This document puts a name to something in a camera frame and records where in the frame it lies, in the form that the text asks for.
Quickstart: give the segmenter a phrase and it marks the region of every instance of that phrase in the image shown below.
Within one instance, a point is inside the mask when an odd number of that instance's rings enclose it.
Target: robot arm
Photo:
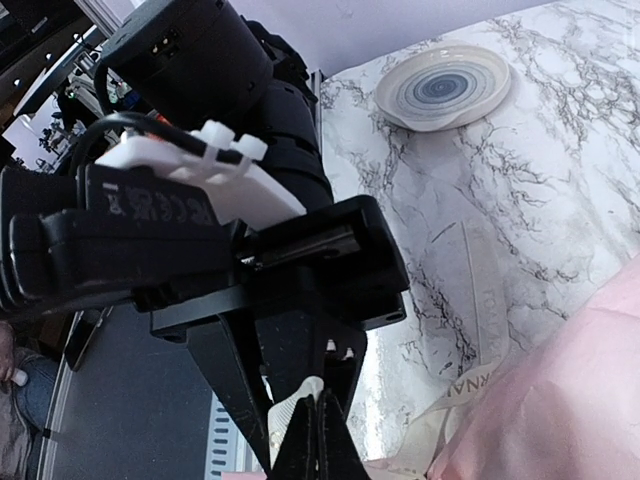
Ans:
[[[405,318],[409,281],[375,199],[333,202],[304,63],[224,0],[146,2],[102,62],[173,126],[109,115],[71,176],[0,174],[0,319],[133,302],[270,479],[368,478],[346,416],[365,332]],[[122,127],[140,135],[88,163]]]

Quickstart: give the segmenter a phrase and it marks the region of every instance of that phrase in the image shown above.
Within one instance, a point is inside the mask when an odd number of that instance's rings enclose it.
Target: white wall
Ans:
[[[333,75],[399,48],[548,0],[231,0]],[[106,0],[131,5],[140,0]]]

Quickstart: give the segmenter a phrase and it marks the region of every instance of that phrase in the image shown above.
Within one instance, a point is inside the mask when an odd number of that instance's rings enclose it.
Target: white plate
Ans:
[[[396,66],[375,100],[392,123],[416,132],[457,128],[484,117],[507,96],[509,64],[485,48],[442,45]]]

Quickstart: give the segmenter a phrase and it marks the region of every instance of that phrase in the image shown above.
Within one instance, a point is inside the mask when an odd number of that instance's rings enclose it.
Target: pink cloth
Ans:
[[[640,478],[640,257],[495,377],[428,478]]]

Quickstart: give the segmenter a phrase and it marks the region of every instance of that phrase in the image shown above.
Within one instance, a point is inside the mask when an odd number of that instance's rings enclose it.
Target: marble countertop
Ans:
[[[350,419],[369,459],[478,362],[468,271],[447,236],[496,237],[513,355],[540,344],[640,252],[640,4],[572,0],[482,22],[342,72],[322,89],[324,158],[338,199],[376,197],[412,287],[408,319],[372,332]],[[503,55],[513,87],[488,117],[418,134],[373,91],[441,41]]]

